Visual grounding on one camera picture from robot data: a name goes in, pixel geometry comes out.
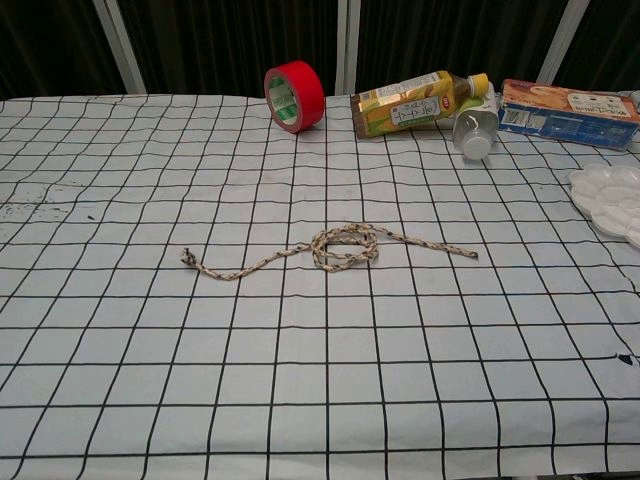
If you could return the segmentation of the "dark curtain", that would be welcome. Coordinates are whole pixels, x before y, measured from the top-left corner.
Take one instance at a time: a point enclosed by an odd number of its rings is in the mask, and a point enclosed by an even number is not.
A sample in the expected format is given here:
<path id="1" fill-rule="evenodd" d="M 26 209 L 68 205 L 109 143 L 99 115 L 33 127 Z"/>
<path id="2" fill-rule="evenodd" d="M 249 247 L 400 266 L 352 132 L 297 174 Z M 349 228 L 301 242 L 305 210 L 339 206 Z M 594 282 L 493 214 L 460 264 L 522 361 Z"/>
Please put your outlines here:
<path id="1" fill-rule="evenodd" d="M 569 0 L 361 0 L 357 91 L 434 70 L 537 78 Z M 307 62 L 333 94 L 338 0 L 116 0 L 150 93 L 259 97 Z M 640 0 L 590 0 L 554 82 L 640 89 Z M 93 0 L 0 0 L 0 100 L 126 90 Z"/>

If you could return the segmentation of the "yellow label tea bottle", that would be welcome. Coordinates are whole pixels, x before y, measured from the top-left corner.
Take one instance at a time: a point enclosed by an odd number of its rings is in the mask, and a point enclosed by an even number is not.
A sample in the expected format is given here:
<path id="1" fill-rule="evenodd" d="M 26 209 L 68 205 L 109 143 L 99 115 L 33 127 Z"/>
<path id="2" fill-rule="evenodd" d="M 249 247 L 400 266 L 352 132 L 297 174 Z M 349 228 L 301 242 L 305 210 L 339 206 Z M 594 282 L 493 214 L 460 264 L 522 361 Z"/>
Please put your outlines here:
<path id="1" fill-rule="evenodd" d="M 373 138 L 451 117 L 489 87 L 484 73 L 459 77 L 440 70 L 354 94 L 350 106 L 355 133 Z"/>

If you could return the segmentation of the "white paint palette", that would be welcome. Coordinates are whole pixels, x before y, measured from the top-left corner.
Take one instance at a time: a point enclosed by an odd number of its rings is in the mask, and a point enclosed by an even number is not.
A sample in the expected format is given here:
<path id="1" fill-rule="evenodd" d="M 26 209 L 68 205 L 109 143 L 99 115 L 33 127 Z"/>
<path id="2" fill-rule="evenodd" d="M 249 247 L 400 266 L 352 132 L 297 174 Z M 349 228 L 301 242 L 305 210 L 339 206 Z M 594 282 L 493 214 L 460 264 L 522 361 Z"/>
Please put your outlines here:
<path id="1" fill-rule="evenodd" d="M 576 208 L 607 235 L 640 249 L 640 168 L 587 165 L 569 175 Z"/>

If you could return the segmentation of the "clear plastic bottle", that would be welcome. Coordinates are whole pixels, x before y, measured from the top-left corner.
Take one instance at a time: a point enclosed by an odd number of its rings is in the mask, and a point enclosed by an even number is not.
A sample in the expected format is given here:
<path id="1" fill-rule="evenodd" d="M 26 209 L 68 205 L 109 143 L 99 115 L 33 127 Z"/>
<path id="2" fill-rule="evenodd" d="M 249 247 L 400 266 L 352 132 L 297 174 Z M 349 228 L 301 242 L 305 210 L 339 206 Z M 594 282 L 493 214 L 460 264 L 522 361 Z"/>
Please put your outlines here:
<path id="1" fill-rule="evenodd" d="M 497 97 L 490 87 L 482 97 L 468 98 L 453 127 L 455 148 L 468 160 L 481 161 L 492 149 L 499 127 Z"/>

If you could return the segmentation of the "red tape roll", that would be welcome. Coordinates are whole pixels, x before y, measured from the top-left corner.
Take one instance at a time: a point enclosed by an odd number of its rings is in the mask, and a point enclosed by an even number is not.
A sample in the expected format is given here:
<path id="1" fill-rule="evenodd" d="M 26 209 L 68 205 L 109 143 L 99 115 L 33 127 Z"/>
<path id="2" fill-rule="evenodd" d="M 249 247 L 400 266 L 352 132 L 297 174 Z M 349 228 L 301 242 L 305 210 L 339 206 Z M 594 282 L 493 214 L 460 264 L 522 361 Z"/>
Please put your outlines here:
<path id="1" fill-rule="evenodd" d="M 269 69 L 263 84 L 271 116 L 285 131 L 297 134 L 322 119 L 325 112 L 323 86 L 306 62 L 295 60 Z"/>

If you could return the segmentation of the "white black grid tablecloth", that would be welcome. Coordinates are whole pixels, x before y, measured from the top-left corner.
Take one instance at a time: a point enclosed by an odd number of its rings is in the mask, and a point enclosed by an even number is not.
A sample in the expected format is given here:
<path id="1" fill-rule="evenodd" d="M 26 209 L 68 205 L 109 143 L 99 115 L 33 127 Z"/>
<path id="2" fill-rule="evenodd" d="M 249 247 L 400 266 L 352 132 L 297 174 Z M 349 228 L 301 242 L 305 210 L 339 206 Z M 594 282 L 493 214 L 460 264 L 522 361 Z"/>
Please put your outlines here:
<path id="1" fill-rule="evenodd" d="M 0 480 L 640 473 L 624 152 L 291 135 L 261 99 L 0 101 Z"/>

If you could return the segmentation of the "white frame post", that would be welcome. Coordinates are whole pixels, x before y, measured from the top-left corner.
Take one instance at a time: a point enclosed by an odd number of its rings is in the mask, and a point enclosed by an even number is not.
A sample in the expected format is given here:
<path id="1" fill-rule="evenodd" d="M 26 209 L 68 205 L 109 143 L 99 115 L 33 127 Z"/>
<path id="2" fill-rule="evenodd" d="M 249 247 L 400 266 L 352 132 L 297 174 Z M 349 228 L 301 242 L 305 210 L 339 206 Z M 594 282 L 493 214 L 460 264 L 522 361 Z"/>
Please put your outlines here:
<path id="1" fill-rule="evenodd" d="M 568 0 L 536 82 L 552 85 L 591 0 Z"/>
<path id="2" fill-rule="evenodd" d="M 335 95 L 356 92 L 361 0 L 337 1 Z"/>
<path id="3" fill-rule="evenodd" d="M 92 0 L 128 94 L 147 89 L 117 0 Z"/>

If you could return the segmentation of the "blue and orange box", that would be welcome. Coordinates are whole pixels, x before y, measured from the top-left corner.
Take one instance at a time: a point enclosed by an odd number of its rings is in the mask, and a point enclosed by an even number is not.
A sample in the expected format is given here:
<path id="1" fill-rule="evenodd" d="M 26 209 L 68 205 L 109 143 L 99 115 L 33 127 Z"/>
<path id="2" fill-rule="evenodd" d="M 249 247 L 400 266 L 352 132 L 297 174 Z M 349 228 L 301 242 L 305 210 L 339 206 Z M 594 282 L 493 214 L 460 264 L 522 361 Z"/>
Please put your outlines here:
<path id="1" fill-rule="evenodd" d="M 624 150 L 640 129 L 627 96 L 506 79 L 499 128 L 561 142 Z"/>

